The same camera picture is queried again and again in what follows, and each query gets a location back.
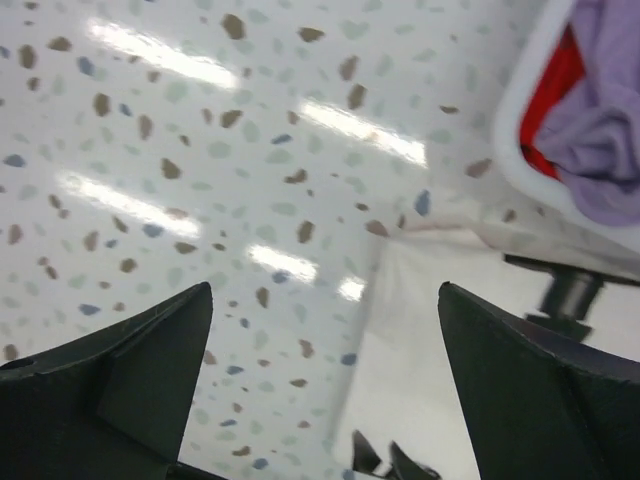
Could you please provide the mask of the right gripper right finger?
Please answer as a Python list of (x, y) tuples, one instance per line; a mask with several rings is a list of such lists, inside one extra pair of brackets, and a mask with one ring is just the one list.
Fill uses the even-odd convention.
[(453, 283), (438, 315), (484, 479), (636, 479), (639, 364)]

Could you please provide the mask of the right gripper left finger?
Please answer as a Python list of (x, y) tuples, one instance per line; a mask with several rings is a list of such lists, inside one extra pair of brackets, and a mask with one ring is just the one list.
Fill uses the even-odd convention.
[(2, 478), (211, 478), (178, 457), (212, 316), (202, 282), (2, 365)]

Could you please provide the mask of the white t shirt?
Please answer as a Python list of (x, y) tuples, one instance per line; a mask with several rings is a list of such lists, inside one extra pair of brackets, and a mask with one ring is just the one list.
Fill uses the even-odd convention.
[(635, 479), (639, 259), (442, 222), (391, 239), (336, 428), (376, 479)]

